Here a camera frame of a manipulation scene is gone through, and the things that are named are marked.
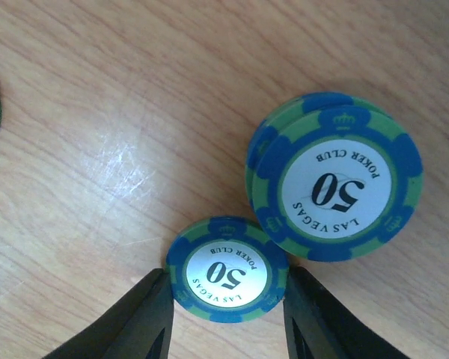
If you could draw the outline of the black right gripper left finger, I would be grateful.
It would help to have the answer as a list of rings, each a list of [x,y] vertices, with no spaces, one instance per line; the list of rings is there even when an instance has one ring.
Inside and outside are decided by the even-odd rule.
[[[167,358],[174,318],[171,277],[154,269],[47,358]]]

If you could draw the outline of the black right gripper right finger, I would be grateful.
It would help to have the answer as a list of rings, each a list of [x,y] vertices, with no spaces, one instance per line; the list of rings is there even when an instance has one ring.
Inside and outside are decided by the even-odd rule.
[[[361,322],[303,267],[290,268],[283,305],[290,358],[408,358]]]

